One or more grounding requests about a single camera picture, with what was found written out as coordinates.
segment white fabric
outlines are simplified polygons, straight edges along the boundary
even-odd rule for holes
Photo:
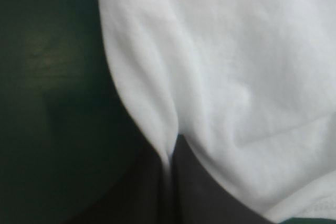
[[[336,219],[336,0],[99,1],[118,92],[166,167],[183,134],[269,220]]]

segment white cloth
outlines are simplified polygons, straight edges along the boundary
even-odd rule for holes
[[[274,222],[336,219],[336,0],[99,0],[123,103]]]

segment white shirt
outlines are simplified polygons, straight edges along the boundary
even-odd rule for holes
[[[165,167],[183,134],[267,219],[336,219],[336,0],[99,2],[119,95]]]

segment dark green surface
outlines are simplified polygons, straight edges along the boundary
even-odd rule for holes
[[[97,0],[0,0],[0,223],[52,224],[141,148],[114,90]]]
[[[334,220],[326,219],[291,219],[283,222],[282,224],[335,224]]]

